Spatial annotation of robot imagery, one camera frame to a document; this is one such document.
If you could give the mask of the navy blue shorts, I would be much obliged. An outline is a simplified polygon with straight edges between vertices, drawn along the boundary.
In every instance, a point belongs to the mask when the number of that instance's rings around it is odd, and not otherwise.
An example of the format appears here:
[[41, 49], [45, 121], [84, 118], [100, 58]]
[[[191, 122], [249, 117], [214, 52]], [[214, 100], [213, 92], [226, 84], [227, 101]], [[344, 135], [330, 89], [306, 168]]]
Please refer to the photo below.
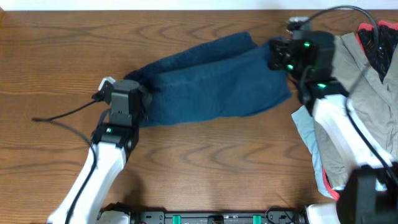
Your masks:
[[286, 74], [272, 71], [268, 44], [247, 32], [229, 35], [162, 58], [125, 78], [152, 95], [143, 127], [252, 116], [291, 96]]

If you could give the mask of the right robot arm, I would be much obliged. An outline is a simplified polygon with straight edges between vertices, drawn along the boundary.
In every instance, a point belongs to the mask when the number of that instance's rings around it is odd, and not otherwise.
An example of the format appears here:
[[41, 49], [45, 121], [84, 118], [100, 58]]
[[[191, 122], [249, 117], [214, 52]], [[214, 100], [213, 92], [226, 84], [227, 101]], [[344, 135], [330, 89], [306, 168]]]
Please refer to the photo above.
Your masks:
[[333, 75], [333, 34], [295, 30], [271, 40], [268, 66], [296, 82], [299, 101], [329, 135], [350, 173], [337, 201], [309, 205], [296, 223], [397, 223], [397, 161], [371, 136], [356, 114], [350, 94]]

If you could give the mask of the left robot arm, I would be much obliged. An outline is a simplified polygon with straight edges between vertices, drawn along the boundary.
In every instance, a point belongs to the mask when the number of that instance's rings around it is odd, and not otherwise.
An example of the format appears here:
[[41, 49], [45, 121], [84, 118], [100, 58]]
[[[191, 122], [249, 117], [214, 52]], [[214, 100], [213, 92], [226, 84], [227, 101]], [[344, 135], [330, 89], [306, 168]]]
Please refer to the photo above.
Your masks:
[[112, 183], [138, 143], [144, 103], [150, 100], [144, 88], [134, 80], [106, 77], [97, 95], [110, 109], [101, 114], [86, 162], [48, 223], [96, 223]]

